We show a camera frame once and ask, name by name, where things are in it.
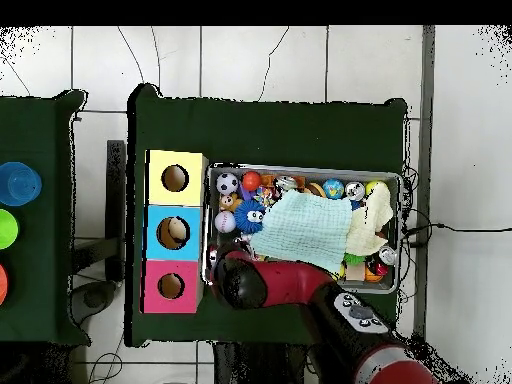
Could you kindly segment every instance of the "soccer ball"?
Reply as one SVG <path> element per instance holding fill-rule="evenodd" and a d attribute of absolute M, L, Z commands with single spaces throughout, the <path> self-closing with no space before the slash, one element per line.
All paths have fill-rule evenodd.
<path fill-rule="evenodd" d="M 227 196 L 231 193 L 234 193 L 238 188 L 238 180 L 229 172 L 225 174 L 221 174 L 219 178 L 217 178 L 217 190 L 219 190 L 220 194 Z"/>

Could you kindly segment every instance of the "blue fuzzy toy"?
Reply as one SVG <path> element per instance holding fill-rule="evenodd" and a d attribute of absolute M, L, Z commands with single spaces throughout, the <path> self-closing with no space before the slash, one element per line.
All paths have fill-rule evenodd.
<path fill-rule="evenodd" d="M 246 234 L 253 234 L 263 229 L 265 207 L 256 200 L 246 200 L 235 209 L 236 226 Z"/>

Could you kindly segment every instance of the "gray bin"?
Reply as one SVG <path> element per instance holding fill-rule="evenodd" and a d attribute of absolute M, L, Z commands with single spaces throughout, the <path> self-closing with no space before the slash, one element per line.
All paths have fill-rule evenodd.
<path fill-rule="evenodd" d="M 316 182 L 320 185 L 328 178 L 339 179 L 343 184 L 351 181 L 367 183 L 374 180 L 383 181 L 387 184 L 391 193 L 391 208 L 393 209 L 393 218 L 384 227 L 383 232 L 389 241 L 389 245 L 401 251 L 401 227 L 402 227 L 402 200 L 403 200 L 403 180 L 398 174 L 391 172 L 365 172 L 365 171 L 339 171 L 335 169 L 316 169 L 316 168 L 290 168 L 264 165 L 234 165 L 226 163 L 214 163 L 208 166 L 205 176 L 205 215 L 203 229 L 203 256 L 202 256 L 202 278 L 207 284 L 211 284 L 206 272 L 206 258 L 209 243 L 215 243 L 217 246 L 232 240 L 240 234 L 237 230 L 223 234 L 219 233 L 214 225 L 214 219 L 219 213 L 220 194 L 216 188 L 217 177 L 225 172 L 234 174 L 239 180 L 247 171 L 257 171 L 260 174 L 276 174 L 285 176 L 300 175 L 306 178 L 306 182 Z M 365 281 L 339 281 L 343 289 L 356 293 L 388 294 L 395 291 L 400 282 L 400 257 L 394 267 L 378 283 L 368 283 Z"/>

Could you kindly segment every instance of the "blue cup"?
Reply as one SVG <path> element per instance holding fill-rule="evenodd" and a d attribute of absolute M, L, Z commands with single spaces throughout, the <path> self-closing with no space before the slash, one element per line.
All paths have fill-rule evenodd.
<path fill-rule="evenodd" d="M 22 206 L 41 192 L 41 177 L 21 162 L 6 162 L 0 166 L 0 203 Z"/>

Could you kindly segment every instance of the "pink cube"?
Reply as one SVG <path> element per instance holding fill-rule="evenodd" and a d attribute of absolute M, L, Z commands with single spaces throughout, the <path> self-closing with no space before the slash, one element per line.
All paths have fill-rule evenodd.
<path fill-rule="evenodd" d="M 144 308 L 141 312 L 193 314 L 197 311 L 202 294 L 203 284 L 199 277 L 199 262 L 146 261 Z"/>

